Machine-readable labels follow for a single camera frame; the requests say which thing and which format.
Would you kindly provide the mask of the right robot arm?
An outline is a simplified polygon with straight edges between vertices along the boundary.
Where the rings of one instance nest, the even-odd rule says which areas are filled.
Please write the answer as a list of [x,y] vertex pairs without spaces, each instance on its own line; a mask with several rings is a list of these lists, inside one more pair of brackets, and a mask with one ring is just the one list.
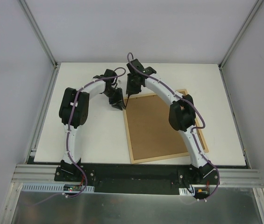
[[193,180],[203,184],[209,179],[213,166],[203,151],[197,130],[205,127],[196,125],[196,116],[200,116],[195,108],[191,95],[183,95],[170,88],[158,77],[152,67],[144,68],[138,59],[128,60],[129,74],[126,94],[135,95],[141,92],[142,87],[157,94],[169,106],[168,121],[171,127],[178,131],[183,138],[190,155]]

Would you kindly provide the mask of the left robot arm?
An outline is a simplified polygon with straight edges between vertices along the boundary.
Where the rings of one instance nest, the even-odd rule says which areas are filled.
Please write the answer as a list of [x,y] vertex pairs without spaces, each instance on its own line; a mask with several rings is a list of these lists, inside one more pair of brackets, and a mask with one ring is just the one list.
[[64,173],[66,178],[75,182],[81,176],[80,159],[78,153],[78,134],[82,126],[86,123],[89,112],[89,101],[99,95],[108,97],[109,104],[119,110],[126,108],[123,100],[122,88],[117,87],[117,70],[126,70],[123,67],[115,70],[107,69],[104,74],[94,76],[90,83],[79,89],[66,88],[59,109],[59,117],[66,134],[64,156],[60,161],[60,173]]

